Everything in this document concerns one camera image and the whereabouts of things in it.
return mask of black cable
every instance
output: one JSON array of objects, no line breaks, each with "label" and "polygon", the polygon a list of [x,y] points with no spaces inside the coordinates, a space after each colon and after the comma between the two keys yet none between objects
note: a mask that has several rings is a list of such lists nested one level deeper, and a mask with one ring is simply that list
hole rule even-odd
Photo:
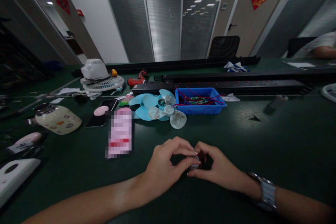
[{"label": "black cable", "polygon": [[88,79],[89,81],[93,81],[93,82],[92,82],[92,83],[89,83],[89,84],[87,84],[87,86],[91,86],[91,85],[93,85],[93,84],[96,84],[96,83],[99,83],[99,82],[105,81],[105,80],[107,80],[107,79],[109,79],[109,78],[111,78],[111,75],[110,75],[110,76],[108,76],[108,77],[106,77],[106,78],[104,78],[104,79],[99,79],[99,80],[97,80],[97,79],[95,79],[95,80],[93,80],[93,79]]}]

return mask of blue plastic bin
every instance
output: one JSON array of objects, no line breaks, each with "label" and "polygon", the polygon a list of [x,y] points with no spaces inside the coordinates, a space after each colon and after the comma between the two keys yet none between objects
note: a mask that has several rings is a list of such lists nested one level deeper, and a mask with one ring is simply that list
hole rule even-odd
[{"label": "blue plastic bin", "polygon": [[[190,90],[188,88],[181,88],[179,91],[188,97],[195,97],[196,94],[200,96],[209,96],[209,97],[215,97],[219,95],[216,89],[212,87],[206,87],[206,88],[191,88]],[[184,100],[182,97],[179,96],[178,90],[175,89],[175,98],[176,98],[176,104],[183,103]],[[183,112],[184,114],[219,114],[222,111],[222,108],[226,107],[226,103],[224,100],[218,96],[215,98],[217,101],[223,102],[223,103],[215,103],[215,105],[190,105],[190,106],[179,106],[177,105],[177,110]]]}]

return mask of white device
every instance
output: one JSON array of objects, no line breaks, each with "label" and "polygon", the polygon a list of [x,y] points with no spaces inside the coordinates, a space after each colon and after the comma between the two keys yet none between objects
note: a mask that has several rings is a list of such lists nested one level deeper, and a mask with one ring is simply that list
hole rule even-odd
[{"label": "white device", "polygon": [[88,59],[81,69],[84,78],[80,80],[83,88],[90,92],[103,92],[117,89],[124,84],[124,78],[120,75],[112,77],[100,59]]},{"label": "white device", "polygon": [[39,159],[19,159],[0,169],[0,208],[40,163]]},{"label": "white device", "polygon": [[325,87],[322,88],[321,94],[336,103],[336,83],[334,84],[329,84]]}]

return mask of ceramic jar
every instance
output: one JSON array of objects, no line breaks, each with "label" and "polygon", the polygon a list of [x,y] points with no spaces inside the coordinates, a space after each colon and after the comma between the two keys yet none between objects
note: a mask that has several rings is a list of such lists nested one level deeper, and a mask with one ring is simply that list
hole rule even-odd
[{"label": "ceramic jar", "polygon": [[34,111],[36,122],[58,135],[69,134],[82,124],[78,116],[63,106],[43,103],[35,107]]}]

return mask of person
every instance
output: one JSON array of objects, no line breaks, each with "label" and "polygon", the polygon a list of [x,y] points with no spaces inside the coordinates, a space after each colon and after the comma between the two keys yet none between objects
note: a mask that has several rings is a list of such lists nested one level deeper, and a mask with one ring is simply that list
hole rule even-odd
[{"label": "person", "polygon": [[302,47],[293,58],[336,58],[336,32],[330,32],[317,37]]},{"label": "person", "polygon": [[[191,165],[200,164],[187,157],[176,166],[172,155],[208,154],[213,159],[210,170],[191,170],[189,177],[211,181],[228,190],[238,191],[256,202],[263,197],[260,183],[240,171],[214,146],[199,142],[195,149],[185,139],[175,137],[155,147],[144,173],[121,183],[87,191],[63,200],[24,223],[105,223],[112,218],[139,208],[165,193]],[[292,191],[276,187],[276,211],[297,223],[329,223],[335,220],[335,210],[321,202]]]}]

